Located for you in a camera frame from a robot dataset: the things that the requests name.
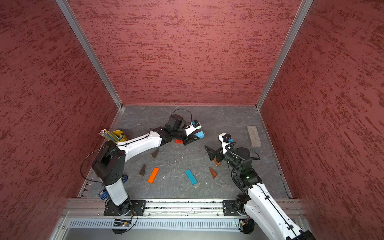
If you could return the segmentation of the dark brown wedge block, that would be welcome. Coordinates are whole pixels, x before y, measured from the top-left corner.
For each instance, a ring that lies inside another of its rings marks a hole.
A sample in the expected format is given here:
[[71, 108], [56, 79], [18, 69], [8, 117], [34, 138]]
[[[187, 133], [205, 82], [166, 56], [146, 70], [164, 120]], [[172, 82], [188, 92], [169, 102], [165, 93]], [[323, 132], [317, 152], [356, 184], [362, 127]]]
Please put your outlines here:
[[145, 176], [145, 172], [146, 172], [146, 165], [143, 164], [142, 168], [139, 171], [139, 175]]

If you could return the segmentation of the light blue rectangular block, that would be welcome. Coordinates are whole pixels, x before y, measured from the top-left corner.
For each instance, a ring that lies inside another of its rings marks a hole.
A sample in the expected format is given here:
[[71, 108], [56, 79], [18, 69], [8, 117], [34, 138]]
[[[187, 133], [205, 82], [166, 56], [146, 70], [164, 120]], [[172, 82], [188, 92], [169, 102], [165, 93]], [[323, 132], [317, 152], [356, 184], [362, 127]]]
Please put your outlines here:
[[200, 131], [200, 132], [198, 132], [198, 133], [195, 133], [195, 136], [198, 137], [199, 139], [202, 139], [202, 138], [205, 137], [205, 134], [204, 134], [203, 131]]

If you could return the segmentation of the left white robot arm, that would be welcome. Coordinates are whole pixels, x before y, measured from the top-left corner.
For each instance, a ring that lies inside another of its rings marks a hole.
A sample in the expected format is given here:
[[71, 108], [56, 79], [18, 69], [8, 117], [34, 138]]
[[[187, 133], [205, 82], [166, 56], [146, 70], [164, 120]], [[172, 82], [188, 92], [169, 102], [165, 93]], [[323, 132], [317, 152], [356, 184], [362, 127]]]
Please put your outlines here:
[[128, 160], [172, 140], [181, 140], [184, 145], [195, 142], [200, 138], [194, 132], [201, 128], [198, 120], [188, 123], [182, 116], [171, 114], [164, 127], [151, 128], [147, 134], [124, 142], [107, 141], [96, 150], [98, 155], [92, 163], [92, 169], [109, 195], [110, 208], [115, 209], [120, 216], [134, 212], [122, 180], [125, 163]]

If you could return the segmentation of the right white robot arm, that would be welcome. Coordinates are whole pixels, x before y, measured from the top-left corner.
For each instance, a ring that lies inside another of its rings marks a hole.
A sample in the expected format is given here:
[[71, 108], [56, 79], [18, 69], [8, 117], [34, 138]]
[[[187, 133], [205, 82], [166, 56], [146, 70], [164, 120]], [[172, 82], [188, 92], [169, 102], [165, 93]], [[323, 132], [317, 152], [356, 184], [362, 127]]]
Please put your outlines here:
[[234, 148], [234, 143], [214, 150], [205, 146], [210, 161], [227, 162], [231, 179], [242, 191], [237, 195], [236, 211], [253, 220], [270, 240], [314, 240], [311, 231], [303, 231], [282, 210], [252, 167], [259, 156], [252, 157], [247, 148]]

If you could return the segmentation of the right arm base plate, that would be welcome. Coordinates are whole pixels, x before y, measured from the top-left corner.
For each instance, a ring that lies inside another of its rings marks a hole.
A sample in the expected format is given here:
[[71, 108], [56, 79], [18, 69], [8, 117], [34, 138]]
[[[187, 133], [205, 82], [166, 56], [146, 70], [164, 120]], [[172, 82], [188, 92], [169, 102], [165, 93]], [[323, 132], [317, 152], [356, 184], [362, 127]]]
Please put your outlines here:
[[223, 213], [225, 217], [247, 217], [245, 205], [240, 200], [224, 200]]

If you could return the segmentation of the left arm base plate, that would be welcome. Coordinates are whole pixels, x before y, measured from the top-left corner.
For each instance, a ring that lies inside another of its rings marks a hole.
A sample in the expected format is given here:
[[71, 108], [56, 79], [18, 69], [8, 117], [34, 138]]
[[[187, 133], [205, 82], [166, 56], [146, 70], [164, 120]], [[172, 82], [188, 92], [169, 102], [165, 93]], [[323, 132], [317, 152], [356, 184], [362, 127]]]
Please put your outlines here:
[[143, 216], [147, 201], [145, 200], [126, 200], [120, 206], [115, 205], [111, 200], [105, 204], [104, 216]]

